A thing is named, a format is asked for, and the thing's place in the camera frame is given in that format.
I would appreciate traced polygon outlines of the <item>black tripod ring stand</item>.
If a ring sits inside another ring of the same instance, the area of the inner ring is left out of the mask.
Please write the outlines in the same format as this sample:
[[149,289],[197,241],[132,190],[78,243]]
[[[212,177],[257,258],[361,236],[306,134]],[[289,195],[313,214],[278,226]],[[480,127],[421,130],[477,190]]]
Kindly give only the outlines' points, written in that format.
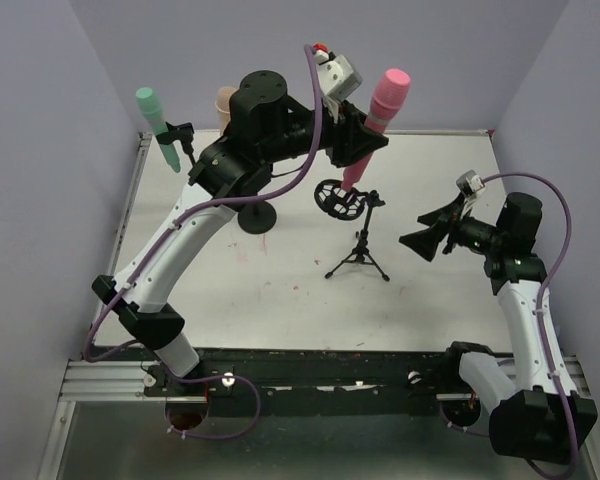
[[341,260],[332,270],[328,271],[325,279],[330,279],[334,273],[345,264],[373,266],[385,282],[390,277],[378,265],[369,250],[369,226],[371,216],[376,208],[386,205],[376,190],[361,192],[352,187],[345,191],[342,182],[335,179],[321,181],[314,190],[314,200],[321,211],[339,221],[354,221],[365,215],[363,227],[355,233],[356,245],[347,257]]

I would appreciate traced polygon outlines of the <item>pink toy microphone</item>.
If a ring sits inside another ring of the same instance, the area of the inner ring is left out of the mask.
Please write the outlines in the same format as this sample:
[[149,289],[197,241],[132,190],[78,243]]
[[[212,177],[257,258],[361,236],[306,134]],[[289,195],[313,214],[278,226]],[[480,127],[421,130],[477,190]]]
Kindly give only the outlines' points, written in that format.
[[[410,87],[411,78],[405,71],[398,68],[388,69],[373,91],[364,126],[383,134],[403,107]],[[369,153],[344,170],[341,188],[345,192],[349,192],[360,181],[371,158],[372,153]]]

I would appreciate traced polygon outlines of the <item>peach toy microphone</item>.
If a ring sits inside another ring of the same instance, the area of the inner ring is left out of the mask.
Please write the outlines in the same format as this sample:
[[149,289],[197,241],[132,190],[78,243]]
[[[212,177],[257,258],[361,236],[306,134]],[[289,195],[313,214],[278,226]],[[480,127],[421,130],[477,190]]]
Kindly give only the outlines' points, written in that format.
[[236,87],[224,86],[221,87],[216,96],[215,108],[219,120],[219,132],[223,134],[231,120],[230,99],[237,91]]

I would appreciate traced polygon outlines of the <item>black round-base clip stand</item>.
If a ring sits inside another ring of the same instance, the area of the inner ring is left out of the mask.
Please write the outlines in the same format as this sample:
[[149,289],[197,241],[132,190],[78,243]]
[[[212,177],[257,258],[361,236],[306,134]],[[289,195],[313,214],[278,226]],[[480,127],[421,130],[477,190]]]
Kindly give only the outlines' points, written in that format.
[[193,140],[194,127],[191,122],[180,125],[172,125],[169,122],[164,123],[164,129],[155,135],[159,148],[167,164],[176,173],[181,171],[180,157],[173,144],[176,141],[181,143],[183,152],[187,155],[191,164],[195,164]]

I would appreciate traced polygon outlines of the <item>green toy microphone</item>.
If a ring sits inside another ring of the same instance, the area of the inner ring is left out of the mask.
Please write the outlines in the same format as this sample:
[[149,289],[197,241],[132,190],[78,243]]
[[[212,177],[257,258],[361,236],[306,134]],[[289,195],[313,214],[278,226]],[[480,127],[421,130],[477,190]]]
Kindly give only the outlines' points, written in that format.
[[[155,138],[160,134],[167,133],[168,127],[164,118],[164,111],[155,91],[150,87],[141,87],[135,93],[138,108],[151,128]],[[159,148],[167,165],[175,172],[181,171],[180,158],[172,144],[161,144]]]

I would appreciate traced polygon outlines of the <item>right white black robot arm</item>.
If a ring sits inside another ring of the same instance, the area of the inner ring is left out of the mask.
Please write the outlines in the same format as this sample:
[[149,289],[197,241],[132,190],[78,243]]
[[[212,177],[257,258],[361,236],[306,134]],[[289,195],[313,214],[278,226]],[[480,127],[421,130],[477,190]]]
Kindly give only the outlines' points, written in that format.
[[547,271],[533,253],[542,220],[539,199],[507,195],[495,224],[471,216],[468,198],[419,217],[423,228],[400,244],[427,261],[460,246],[484,257],[484,271],[507,322],[515,376],[509,378],[490,350],[455,342],[449,348],[458,377],[489,414],[488,436],[503,456],[569,464],[598,418],[581,397],[564,364],[543,283]]

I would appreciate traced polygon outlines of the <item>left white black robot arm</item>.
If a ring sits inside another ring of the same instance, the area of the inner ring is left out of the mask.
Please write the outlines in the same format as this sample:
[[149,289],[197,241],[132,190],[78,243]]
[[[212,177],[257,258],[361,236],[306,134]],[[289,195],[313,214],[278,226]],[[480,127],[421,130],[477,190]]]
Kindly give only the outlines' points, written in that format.
[[387,137],[367,125],[368,115],[348,100],[361,82],[356,71],[315,68],[311,109],[270,70],[219,91],[216,105],[228,118],[226,126],[193,162],[174,207],[126,267],[94,280],[103,312],[115,313],[133,342],[174,376],[188,377],[200,358],[168,298],[205,244],[250,206],[266,205],[294,188],[319,151],[332,165],[350,170],[387,145]]

